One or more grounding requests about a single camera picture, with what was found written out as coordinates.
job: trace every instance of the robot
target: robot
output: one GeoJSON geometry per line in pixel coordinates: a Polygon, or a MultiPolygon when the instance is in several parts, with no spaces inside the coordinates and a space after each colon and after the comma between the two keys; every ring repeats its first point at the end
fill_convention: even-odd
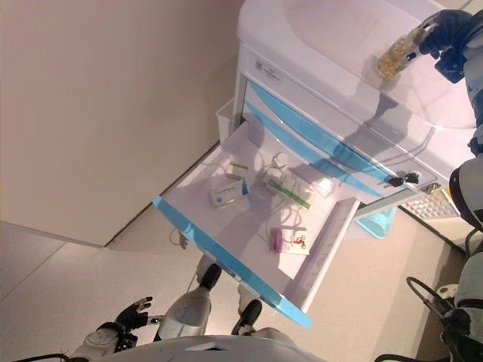
{"type": "MultiPolygon", "coordinates": [[[[476,119],[476,131],[468,146],[475,158],[451,174],[450,189],[461,217],[483,232],[483,11],[474,16],[464,11],[440,11],[421,26],[430,29],[419,45],[420,53],[439,59],[435,68],[449,81],[466,79],[476,119]]],[[[444,359],[448,362],[483,361],[483,243],[468,257],[457,290],[450,298],[443,298],[419,280],[408,278],[409,287],[444,326],[441,337],[450,350],[450,356],[444,359]],[[420,293],[415,284],[431,294],[434,302],[420,293]]],[[[220,273],[220,267],[204,257],[198,265],[199,286],[182,295],[166,315],[148,316],[144,310],[151,306],[152,297],[146,297],[127,307],[114,322],[104,323],[87,335],[71,357],[49,354],[17,362],[53,357],[72,362],[322,361],[299,349],[289,337],[273,328],[255,330],[253,325],[262,304],[243,290],[239,290],[240,318],[232,335],[204,336],[211,311],[209,293],[220,273]],[[154,342],[135,348],[137,337],[131,332],[148,324],[159,324],[154,342]]],[[[417,361],[384,354],[376,362],[384,360],[417,361]]]]}

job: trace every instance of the gray floor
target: gray floor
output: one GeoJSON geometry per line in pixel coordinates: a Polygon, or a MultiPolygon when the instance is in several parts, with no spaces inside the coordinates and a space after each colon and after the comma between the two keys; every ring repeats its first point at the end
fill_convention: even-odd
{"type": "MultiPolygon", "coordinates": [[[[188,288],[201,254],[177,243],[169,222],[149,208],[107,248],[97,249],[2,228],[2,360],[72,351],[83,337],[140,297],[162,314],[188,288]]],[[[439,326],[405,285],[457,282],[463,258],[399,212],[390,235],[354,228],[322,282],[306,330],[265,306],[257,326],[287,333],[328,361],[373,360],[384,352],[442,357],[439,326]]],[[[208,334],[227,334],[238,315],[237,283],[223,274],[212,292],[208,334]]],[[[137,333],[150,342],[155,327],[137,333]]]]}

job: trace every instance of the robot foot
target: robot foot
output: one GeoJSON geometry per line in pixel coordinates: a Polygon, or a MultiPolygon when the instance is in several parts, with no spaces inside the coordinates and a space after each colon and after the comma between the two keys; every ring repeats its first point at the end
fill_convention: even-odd
{"type": "Polygon", "coordinates": [[[211,290],[218,282],[220,275],[221,268],[216,264],[211,264],[208,270],[205,272],[205,275],[203,275],[202,282],[199,285],[211,290]]]}
{"type": "Polygon", "coordinates": [[[261,311],[262,302],[260,300],[254,299],[248,303],[247,307],[241,313],[240,319],[238,319],[238,322],[236,322],[236,325],[233,327],[232,335],[240,336],[252,334],[255,331],[253,325],[260,316],[261,311]]]}

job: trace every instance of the beige wall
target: beige wall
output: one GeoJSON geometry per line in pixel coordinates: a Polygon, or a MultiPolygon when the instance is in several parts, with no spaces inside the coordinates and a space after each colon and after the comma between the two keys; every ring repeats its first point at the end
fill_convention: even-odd
{"type": "Polygon", "coordinates": [[[2,220],[104,245],[217,140],[241,0],[2,3],[2,220]]]}

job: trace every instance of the black cable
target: black cable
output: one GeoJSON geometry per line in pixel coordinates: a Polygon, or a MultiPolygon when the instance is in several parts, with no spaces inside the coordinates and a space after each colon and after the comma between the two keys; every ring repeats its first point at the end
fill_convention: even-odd
{"type": "Polygon", "coordinates": [[[466,251],[466,258],[469,259],[471,256],[471,252],[469,251],[469,242],[471,241],[471,238],[473,237],[474,234],[478,231],[477,228],[474,228],[472,231],[468,233],[465,239],[465,251],[466,251]]]}
{"type": "Polygon", "coordinates": [[[408,283],[408,286],[411,288],[411,290],[418,296],[419,299],[421,299],[426,307],[429,308],[430,311],[432,311],[434,314],[436,314],[439,318],[440,321],[443,320],[443,314],[427,299],[423,294],[420,293],[418,289],[413,285],[413,283],[419,285],[422,287],[426,292],[431,294],[432,296],[435,297],[435,299],[439,302],[439,305],[441,305],[443,308],[446,305],[448,308],[447,311],[453,309],[453,306],[449,303],[449,301],[444,300],[441,298],[433,289],[425,285],[422,281],[414,278],[414,277],[407,277],[406,282],[408,283]]]}
{"type": "MultiPolygon", "coordinates": [[[[430,361],[424,361],[424,360],[416,360],[414,358],[409,358],[405,356],[400,356],[399,354],[382,354],[379,357],[377,357],[374,362],[383,362],[385,360],[397,360],[399,362],[430,362],[430,361]]],[[[445,357],[441,358],[440,360],[434,360],[431,362],[449,362],[450,357],[445,357]]]]}
{"type": "Polygon", "coordinates": [[[49,358],[60,358],[65,362],[70,362],[70,358],[68,358],[63,353],[44,354],[43,356],[24,358],[22,360],[16,360],[14,362],[32,362],[33,360],[48,360],[49,358]]]}

